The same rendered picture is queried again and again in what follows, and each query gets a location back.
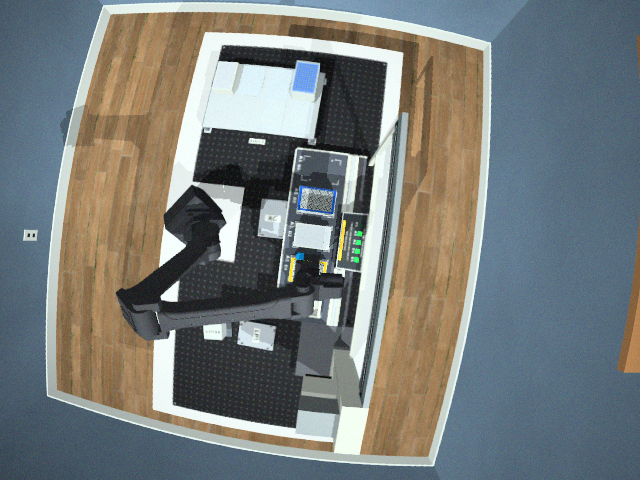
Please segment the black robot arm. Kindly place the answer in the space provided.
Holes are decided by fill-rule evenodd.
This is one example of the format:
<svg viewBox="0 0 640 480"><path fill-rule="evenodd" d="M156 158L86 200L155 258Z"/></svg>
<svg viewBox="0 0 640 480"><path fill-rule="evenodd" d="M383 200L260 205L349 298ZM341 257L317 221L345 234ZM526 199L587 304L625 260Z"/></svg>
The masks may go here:
<svg viewBox="0 0 640 480"><path fill-rule="evenodd" d="M319 269L307 268L296 274L293 283L265 292L190 301L161 300L161 295L196 265L220 258L220 227L209 219L208 210L186 210L187 245L137 285L116 292L123 317L144 340L168 339L170 331L188 327L305 318L313 314L314 301L342 297L343 274L319 275Z"/></svg>

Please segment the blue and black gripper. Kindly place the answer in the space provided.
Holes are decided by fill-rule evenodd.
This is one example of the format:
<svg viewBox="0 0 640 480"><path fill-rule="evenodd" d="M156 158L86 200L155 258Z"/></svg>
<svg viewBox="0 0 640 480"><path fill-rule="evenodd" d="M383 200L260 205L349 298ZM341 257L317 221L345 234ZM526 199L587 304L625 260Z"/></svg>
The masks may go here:
<svg viewBox="0 0 640 480"><path fill-rule="evenodd" d="M294 277L300 271L307 271L307 268L319 269L320 256L315 254L297 253ZM304 261L305 260L305 261Z"/></svg>

